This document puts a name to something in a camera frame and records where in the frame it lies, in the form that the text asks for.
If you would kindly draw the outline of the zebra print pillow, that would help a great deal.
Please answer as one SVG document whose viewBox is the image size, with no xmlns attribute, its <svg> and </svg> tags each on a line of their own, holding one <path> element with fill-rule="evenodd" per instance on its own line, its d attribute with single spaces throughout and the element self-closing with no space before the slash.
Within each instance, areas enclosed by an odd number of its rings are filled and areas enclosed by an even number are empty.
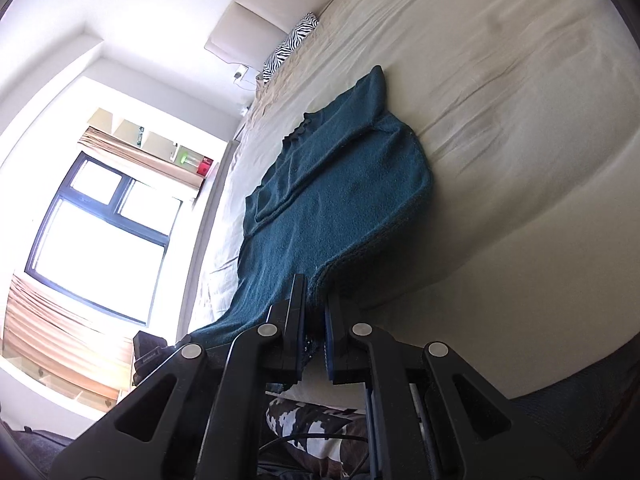
<svg viewBox="0 0 640 480">
<path fill-rule="evenodd" d="M 265 60 L 262 66 L 262 81 L 266 84 L 277 73 L 284 62 L 305 41 L 305 39 L 317 28 L 318 18 L 313 13 L 307 13 L 288 33 L 283 40 Z"/>
</svg>

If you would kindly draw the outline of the beige bed sheet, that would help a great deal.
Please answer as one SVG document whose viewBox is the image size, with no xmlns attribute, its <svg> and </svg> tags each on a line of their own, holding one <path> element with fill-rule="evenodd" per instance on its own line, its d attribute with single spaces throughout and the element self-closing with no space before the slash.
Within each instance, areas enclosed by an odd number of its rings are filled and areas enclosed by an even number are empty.
<svg viewBox="0 0 640 480">
<path fill-rule="evenodd" d="M 235 292 L 247 196 L 305 113 L 373 66 L 435 186 L 355 289 L 367 320 L 440 340 L 516 398 L 639 330 L 639 49 L 611 0 L 333 0 L 245 118 L 192 328 Z"/>
</svg>

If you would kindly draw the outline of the green and red box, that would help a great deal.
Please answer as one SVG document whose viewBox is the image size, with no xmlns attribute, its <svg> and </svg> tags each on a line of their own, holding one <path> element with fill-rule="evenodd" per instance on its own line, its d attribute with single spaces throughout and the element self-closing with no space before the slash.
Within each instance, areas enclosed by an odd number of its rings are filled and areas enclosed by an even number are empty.
<svg viewBox="0 0 640 480">
<path fill-rule="evenodd" d="M 192 172 L 192 174 L 206 177 L 209 169 L 214 166 L 214 161 L 209 157 L 179 145 L 175 151 L 174 164 Z"/>
</svg>

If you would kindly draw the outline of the black framed window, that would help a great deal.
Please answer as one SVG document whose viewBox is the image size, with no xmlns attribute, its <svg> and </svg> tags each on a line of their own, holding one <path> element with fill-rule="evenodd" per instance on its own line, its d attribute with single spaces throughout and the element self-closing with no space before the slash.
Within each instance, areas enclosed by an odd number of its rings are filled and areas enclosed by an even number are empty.
<svg viewBox="0 0 640 480">
<path fill-rule="evenodd" d="M 80 153 L 37 231 L 25 272 L 100 312 L 145 326 L 182 201 Z"/>
</svg>

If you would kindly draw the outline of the cow print cushion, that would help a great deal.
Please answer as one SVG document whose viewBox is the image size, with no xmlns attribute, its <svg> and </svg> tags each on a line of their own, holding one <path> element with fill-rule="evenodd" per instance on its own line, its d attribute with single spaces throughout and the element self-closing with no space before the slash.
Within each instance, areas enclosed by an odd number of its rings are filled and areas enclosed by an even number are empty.
<svg viewBox="0 0 640 480">
<path fill-rule="evenodd" d="M 368 423 L 363 411 L 275 398 L 267 427 L 296 463 L 317 479 L 358 479 L 370 474 Z"/>
</svg>

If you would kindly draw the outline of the beige upholstered headboard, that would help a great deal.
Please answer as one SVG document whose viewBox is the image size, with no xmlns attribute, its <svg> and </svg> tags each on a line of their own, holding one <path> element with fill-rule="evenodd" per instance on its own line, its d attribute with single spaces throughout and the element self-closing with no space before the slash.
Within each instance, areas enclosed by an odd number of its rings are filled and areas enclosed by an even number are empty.
<svg viewBox="0 0 640 480">
<path fill-rule="evenodd" d="M 261 70 L 271 52 L 308 13 L 332 0 L 231 0 L 205 49 L 228 64 Z"/>
</svg>

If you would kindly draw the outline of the dark teal knit sweater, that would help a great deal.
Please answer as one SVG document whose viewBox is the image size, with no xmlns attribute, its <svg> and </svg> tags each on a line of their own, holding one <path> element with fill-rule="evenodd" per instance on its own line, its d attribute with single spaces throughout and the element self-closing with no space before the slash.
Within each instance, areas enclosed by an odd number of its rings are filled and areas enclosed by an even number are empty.
<svg viewBox="0 0 640 480">
<path fill-rule="evenodd" d="M 308 316 L 319 315 L 352 268 L 416 218 L 433 185 L 419 140 L 387 107 L 385 74 L 375 65 L 283 139 L 245 200 L 230 307 L 192 340 L 213 348 L 262 324 L 297 274 L 307 281 Z"/>
</svg>

